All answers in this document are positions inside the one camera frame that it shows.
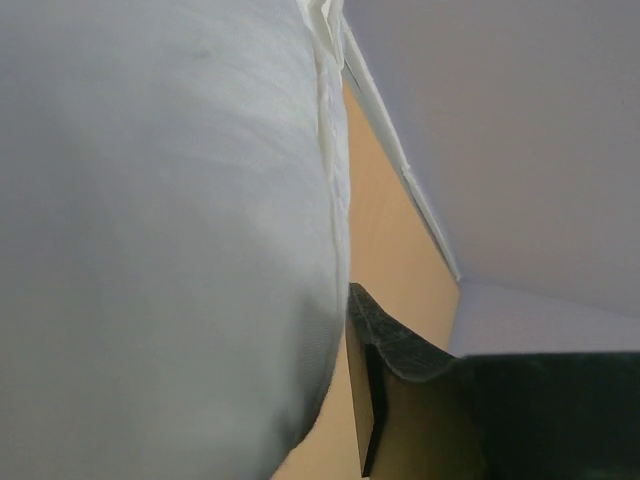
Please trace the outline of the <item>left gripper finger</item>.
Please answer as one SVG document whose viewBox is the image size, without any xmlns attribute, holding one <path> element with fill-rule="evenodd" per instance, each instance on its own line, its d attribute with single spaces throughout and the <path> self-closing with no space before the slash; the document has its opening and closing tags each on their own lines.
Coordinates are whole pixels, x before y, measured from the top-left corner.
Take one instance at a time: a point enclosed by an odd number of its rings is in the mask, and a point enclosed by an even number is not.
<svg viewBox="0 0 640 480">
<path fill-rule="evenodd" d="M 635 352 L 457 358 L 349 291 L 348 367 L 369 479 L 635 479 Z"/>
</svg>

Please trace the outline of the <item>white long sleeve shirt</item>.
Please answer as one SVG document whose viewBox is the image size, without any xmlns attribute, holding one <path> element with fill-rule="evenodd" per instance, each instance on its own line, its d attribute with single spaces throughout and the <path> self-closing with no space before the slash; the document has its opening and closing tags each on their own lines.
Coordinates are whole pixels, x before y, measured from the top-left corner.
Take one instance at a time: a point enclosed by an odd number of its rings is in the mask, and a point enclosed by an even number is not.
<svg viewBox="0 0 640 480">
<path fill-rule="evenodd" d="M 1 475 L 267 479 L 346 319 L 339 1 L 1 5 Z"/>
</svg>

